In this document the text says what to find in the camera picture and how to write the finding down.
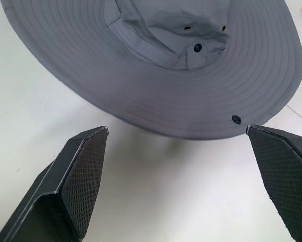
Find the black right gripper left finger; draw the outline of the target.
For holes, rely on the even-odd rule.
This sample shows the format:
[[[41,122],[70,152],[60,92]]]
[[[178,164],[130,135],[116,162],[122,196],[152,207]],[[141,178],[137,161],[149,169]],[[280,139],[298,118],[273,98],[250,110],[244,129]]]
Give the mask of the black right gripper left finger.
[[[0,242],[82,242],[100,188],[108,127],[70,138],[35,179],[2,230]]]

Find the grey wide-brim hat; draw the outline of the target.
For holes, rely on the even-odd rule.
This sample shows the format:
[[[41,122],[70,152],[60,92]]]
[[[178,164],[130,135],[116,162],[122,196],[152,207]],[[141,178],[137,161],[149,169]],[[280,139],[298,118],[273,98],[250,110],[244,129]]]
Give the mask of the grey wide-brim hat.
[[[96,107],[166,136],[262,125],[302,81],[285,0],[1,0],[29,51]]]

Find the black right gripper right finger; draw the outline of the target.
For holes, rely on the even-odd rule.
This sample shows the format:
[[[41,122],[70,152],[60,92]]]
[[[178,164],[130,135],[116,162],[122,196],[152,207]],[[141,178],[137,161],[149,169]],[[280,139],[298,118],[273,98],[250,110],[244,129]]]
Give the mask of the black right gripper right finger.
[[[246,128],[269,198],[295,242],[302,242],[302,136],[259,125]]]

